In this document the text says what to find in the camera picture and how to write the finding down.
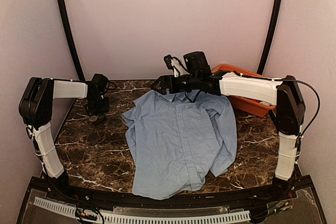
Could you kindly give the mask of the round white brooch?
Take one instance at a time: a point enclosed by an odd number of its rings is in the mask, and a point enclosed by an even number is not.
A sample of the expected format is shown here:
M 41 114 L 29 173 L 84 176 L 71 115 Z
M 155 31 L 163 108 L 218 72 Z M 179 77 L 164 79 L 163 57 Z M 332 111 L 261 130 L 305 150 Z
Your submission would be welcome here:
M 95 122 L 98 119 L 98 117 L 96 115 L 92 115 L 89 117 L 89 121 L 90 122 Z

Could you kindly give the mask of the light blue button shirt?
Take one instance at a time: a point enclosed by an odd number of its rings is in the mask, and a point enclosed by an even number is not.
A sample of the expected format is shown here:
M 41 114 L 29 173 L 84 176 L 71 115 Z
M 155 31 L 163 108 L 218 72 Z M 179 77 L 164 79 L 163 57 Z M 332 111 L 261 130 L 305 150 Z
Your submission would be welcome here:
M 163 200 L 200 190 L 208 173 L 219 176 L 235 161 L 236 120 L 225 96 L 149 91 L 122 117 L 135 195 Z

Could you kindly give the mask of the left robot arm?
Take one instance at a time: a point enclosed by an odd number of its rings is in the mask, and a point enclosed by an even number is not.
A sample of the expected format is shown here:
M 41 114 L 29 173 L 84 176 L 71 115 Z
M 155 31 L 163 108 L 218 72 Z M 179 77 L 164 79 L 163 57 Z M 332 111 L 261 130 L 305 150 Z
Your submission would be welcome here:
M 98 73 L 87 82 L 32 77 L 21 98 L 19 114 L 26 125 L 27 135 L 33 140 L 43 172 L 55 183 L 54 193 L 63 201 L 74 197 L 74 189 L 68 185 L 68 174 L 58 157 L 51 132 L 53 101 L 86 99 L 86 112 L 98 119 L 110 110 L 109 99 L 105 96 L 109 87 L 108 78 Z

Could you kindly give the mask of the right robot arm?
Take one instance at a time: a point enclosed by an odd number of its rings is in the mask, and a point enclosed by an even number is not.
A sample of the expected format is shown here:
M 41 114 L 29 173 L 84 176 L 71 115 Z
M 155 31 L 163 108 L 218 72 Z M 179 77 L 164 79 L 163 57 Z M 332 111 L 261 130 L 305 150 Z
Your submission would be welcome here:
M 160 76 L 151 89 L 162 95 L 198 90 L 213 95 L 258 100 L 276 107 L 272 120 L 279 132 L 278 163 L 268 195 L 273 200 L 280 199 L 293 187 L 295 163 L 308 129 L 303 126 L 306 105 L 299 88 L 302 82 L 293 76 L 275 79 L 251 76 L 236 70 L 213 72 L 202 51 L 188 53 L 183 59 L 180 61 L 171 55 L 165 56 L 167 68 L 174 73 Z

